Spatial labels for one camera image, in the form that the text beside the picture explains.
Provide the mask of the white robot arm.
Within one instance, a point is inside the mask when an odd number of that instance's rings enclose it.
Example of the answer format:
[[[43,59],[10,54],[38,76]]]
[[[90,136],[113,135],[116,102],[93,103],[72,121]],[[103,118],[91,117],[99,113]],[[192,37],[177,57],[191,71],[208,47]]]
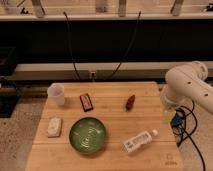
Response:
[[[166,72],[166,84],[160,93],[160,100],[167,123],[186,99],[196,102],[213,115],[213,87],[205,82],[207,77],[208,68],[200,61],[187,62]]]

